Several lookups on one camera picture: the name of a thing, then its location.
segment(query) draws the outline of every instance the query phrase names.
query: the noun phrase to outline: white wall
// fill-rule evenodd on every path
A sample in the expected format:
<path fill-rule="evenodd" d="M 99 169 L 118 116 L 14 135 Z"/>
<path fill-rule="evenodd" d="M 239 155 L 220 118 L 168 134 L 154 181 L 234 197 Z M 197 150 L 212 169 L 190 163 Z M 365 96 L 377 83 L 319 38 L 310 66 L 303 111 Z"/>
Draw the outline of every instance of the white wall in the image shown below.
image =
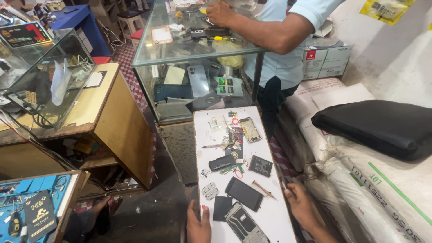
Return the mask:
<path fill-rule="evenodd" d="M 354 44 L 343 82 L 432 108 L 432 0 L 417 0 L 394 26 L 359 14 L 365 1 L 346 0 L 331 15 L 331 37 Z"/>

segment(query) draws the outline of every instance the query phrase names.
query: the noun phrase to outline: white board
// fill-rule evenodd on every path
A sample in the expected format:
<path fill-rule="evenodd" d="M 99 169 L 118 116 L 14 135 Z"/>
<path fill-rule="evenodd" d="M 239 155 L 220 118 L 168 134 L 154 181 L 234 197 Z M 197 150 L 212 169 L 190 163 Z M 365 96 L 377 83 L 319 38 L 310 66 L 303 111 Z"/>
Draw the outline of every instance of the white board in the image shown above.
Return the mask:
<path fill-rule="evenodd" d="M 247 117 L 252 118 L 259 134 L 263 137 L 261 140 L 249 143 L 246 139 L 244 140 L 243 150 L 244 156 L 247 161 L 250 161 L 252 155 L 261 157 L 268 161 L 273 161 L 271 151 L 267 138 L 264 133 L 264 127 L 262 125 L 260 115 L 255 106 L 252 107 L 241 107 L 231 109 L 218 109 L 218 110 L 206 110 L 198 111 L 194 113 L 194 128 L 195 128 L 195 145 L 197 152 L 197 171 L 198 174 L 204 169 L 209 168 L 208 162 L 219 157 L 225 156 L 225 152 L 220 147 L 218 148 L 202 148 L 206 145 L 220 144 L 224 135 L 226 135 L 226 129 L 222 131 L 211 133 L 209 126 L 209 119 L 216 116 L 219 122 L 223 124 L 222 114 L 225 115 L 227 121 L 231 121 L 232 118 L 228 117 L 228 112 L 237 112 L 237 119 L 244 119 Z M 253 171 L 246 171 L 246 166 L 243 166 L 245 173 L 241 181 L 247 185 L 251 185 L 255 180 L 264 189 L 271 192 L 272 195 L 277 199 L 274 200 L 268 196 L 264 197 L 261 208 L 258 212 L 253 212 L 251 209 L 243 206 L 249 215 L 255 220 L 257 225 L 261 228 L 264 234 L 269 238 L 272 243 L 295 243 L 294 230 L 292 229 L 291 220 L 289 218 L 288 209 L 285 204 L 283 191 L 280 187 L 279 178 L 276 173 L 275 165 L 272 166 L 270 178 L 262 176 Z M 221 175 L 219 172 L 213 172 L 207 175 L 207 178 L 203 178 L 198 175 L 198 189 L 200 194 L 200 209 L 202 205 L 209 207 L 210 209 L 210 225 L 212 227 L 212 243 L 226 243 L 226 242 L 240 242 L 238 237 L 234 234 L 232 229 L 226 222 L 213 221 L 213 209 L 215 199 L 208 201 L 201 193 L 201 189 L 211 182 L 215 183 L 216 187 L 220 191 L 218 196 L 227 196 L 225 191 L 226 186 L 230 179 L 235 176 L 233 172 L 229 172 L 226 175 Z"/>

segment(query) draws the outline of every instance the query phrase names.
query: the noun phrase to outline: blue table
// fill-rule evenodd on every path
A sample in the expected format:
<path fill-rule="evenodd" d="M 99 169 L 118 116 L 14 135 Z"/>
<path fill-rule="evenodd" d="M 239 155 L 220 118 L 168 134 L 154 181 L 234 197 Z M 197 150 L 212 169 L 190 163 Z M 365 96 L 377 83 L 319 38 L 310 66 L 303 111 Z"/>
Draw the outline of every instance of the blue table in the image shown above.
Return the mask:
<path fill-rule="evenodd" d="M 65 10 L 78 10 L 64 13 Z M 111 56 L 111 51 L 105 43 L 101 32 L 96 25 L 96 18 L 88 5 L 67 6 L 62 11 L 54 11 L 53 14 L 57 17 L 56 20 L 50 23 L 53 30 L 78 28 L 83 29 L 93 51 L 90 53 L 92 57 Z"/>

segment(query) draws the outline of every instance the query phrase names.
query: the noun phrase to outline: wooden shelf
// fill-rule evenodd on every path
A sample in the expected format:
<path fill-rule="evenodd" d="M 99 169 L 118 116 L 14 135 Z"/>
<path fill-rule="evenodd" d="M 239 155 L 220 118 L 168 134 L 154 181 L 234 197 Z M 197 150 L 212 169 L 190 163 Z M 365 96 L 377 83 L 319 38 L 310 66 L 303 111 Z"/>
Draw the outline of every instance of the wooden shelf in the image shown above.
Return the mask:
<path fill-rule="evenodd" d="M 79 169 L 91 169 L 102 166 L 116 165 L 117 161 L 111 155 L 106 155 L 104 157 L 90 156 L 84 160 Z"/>

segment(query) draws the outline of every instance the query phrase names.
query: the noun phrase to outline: person's hand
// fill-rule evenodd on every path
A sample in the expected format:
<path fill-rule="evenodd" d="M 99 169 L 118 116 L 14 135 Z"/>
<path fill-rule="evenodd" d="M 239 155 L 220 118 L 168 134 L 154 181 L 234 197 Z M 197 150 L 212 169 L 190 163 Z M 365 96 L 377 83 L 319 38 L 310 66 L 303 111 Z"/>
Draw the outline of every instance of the person's hand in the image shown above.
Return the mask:
<path fill-rule="evenodd" d="M 305 230 L 312 232 L 313 229 L 321 227 L 312 210 L 312 202 L 300 185 L 287 184 L 287 190 L 284 192 L 291 205 L 292 214 Z"/>
<path fill-rule="evenodd" d="M 210 227 L 209 207 L 204 208 L 203 219 L 199 222 L 194 211 L 197 210 L 197 205 L 198 202 L 192 200 L 187 209 L 187 238 L 190 243 L 210 243 L 212 229 Z"/>
<path fill-rule="evenodd" d="M 220 27 L 229 27 L 229 22 L 236 14 L 224 1 L 212 2 L 206 9 L 209 21 Z"/>

